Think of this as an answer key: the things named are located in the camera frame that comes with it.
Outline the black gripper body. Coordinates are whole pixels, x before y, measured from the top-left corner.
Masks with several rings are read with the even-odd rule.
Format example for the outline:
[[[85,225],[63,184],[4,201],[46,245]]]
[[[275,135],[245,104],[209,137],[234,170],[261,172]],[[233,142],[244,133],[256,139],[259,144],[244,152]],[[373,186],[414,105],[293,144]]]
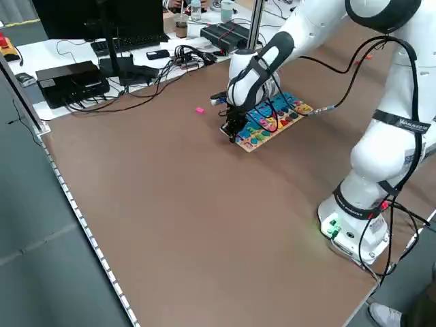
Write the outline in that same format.
[[[225,127],[227,129],[243,129],[247,124],[246,114],[233,106],[227,107],[225,117]]]

